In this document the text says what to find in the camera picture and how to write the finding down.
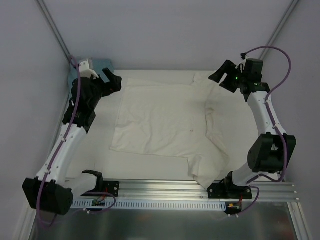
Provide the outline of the white t-shirt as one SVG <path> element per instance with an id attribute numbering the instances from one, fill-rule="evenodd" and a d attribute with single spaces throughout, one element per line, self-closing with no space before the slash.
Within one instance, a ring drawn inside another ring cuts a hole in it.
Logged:
<path id="1" fill-rule="evenodd" d="M 185 158 L 188 175 L 203 188 L 221 178 L 230 158 L 207 108 L 216 84 L 194 76 L 191 84 L 130 78 L 110 148 L 131 154 Z"/>

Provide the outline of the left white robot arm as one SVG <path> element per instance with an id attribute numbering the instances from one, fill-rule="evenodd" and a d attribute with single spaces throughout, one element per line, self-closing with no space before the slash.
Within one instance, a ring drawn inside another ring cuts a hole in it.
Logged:
<path id="1" fill-rule="evenodd" d="M 32 209 L 64 216 L 75 198 L 98 196 L 106 190 L 103 174 L 95 170 L 84 170 L 77 178 L 66 181 L 71 161 L 96 118 L 99 101 L 122 89 L 120 76 L 109 68 L 102 72 L 107 81 L 91 69 L 81 70 L 72 81 L 71 98 L 57 142 L 36 176 L 26 178 L 22 184 Z"/>

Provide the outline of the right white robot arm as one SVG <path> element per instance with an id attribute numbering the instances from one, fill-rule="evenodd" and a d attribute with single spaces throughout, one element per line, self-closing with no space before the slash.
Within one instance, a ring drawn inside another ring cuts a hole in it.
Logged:
<path id="1" fill-rule="evenodd" d="M 231 93 L 240 90 L 253 113 L 259 134 L 248 151 L 247 162 L 225 178 L 223 193 L 231 199 L 260 177 L 282 182 L 297 144 L 295 136 L 287 134 L 280 124 L 272 103 L 272 91 L 262 81 L 263 65 L 262 60 L 254 58 L 247 58 L 239 65 L 226 60 L 209 76 L 209 80 Z"/>

